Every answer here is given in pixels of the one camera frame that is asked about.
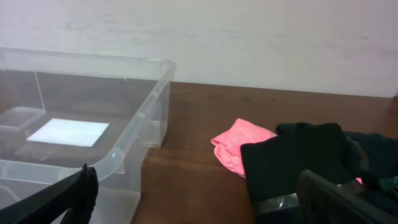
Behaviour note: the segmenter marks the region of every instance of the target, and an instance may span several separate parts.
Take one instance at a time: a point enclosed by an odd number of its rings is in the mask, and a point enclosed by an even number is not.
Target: crumpled pink fabric
[[[245,177],[241,157],[241,145],[263,142],[276,134],[249,121],[237,119],[231,129],[211,140],[214,155],[230,171]]]

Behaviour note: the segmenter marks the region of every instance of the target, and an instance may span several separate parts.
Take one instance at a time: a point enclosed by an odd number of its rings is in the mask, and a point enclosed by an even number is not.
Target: clear plastic container
[[[142,160],[167,130],[174,71],[168,60],[0,48],[0,208],[86,163],[99,180],[90,222],[129,223]],[[109,126],[91,147],[27,140],[54,118]]]

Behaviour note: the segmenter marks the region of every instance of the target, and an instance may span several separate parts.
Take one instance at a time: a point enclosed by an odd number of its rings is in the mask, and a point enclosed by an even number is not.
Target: black garment
[[[356,177],[357,170],[352,167],[359,167],[361,159],[335,123],[301,129],[264,142],[244,144],[241,154],[253,206],[270,198],[295,193],[303,169],[312,170],[334,184],[349,182]],[[299,213],[298,208],[278,210],[257,216],[257,222],[277,221],[279,218],[303,222]]]
[[[287,123],[276,127],[278,135],[293,134],[314,127],[310,123]],[[369,159],[369,171],[378,179],[398,175],[398,139],[385,138],[380,134],[363,134],[345,131],[344,134],[359,143]]]

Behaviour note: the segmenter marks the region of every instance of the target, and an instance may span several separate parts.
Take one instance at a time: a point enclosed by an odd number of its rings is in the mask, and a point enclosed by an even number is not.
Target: wooden table
[[[254,223],[245,180],[224,168],[210,139],[237,118],[279,123],[336,122],[344,130],[398,138],[398,100],[172,83],[169,128],[142,165],[133,223]]]

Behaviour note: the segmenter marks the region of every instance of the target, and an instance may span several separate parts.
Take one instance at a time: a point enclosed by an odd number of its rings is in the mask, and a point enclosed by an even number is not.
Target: wall
[[[0,46],[167,58],[181,82],[392,97],[396,0],[0,0]]]

